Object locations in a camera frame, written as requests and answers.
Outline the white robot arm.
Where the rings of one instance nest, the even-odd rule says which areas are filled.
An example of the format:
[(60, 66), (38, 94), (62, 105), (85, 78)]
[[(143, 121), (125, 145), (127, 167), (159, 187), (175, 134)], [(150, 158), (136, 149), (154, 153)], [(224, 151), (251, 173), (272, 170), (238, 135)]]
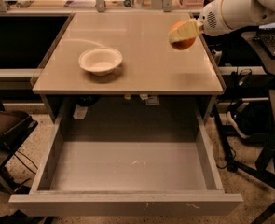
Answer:
[(168, 33), (171, 44), (201, 34), (219, 36), (253, 25), (275, 22), (275, 0), (214, 0), (197, 19), (176, 23)]

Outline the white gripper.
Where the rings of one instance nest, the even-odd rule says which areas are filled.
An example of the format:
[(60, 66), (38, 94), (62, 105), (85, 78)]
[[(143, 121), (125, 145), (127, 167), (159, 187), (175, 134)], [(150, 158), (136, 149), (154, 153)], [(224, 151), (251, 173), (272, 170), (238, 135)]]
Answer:
[(196, 38), (202, 31), (209, 36), (219, 36), (236, 29), (233, 3), (230, 0), (214, 0), (207, 4), (199, 20), (189, 19), (177, 22), (168, 32), (170, 43)]

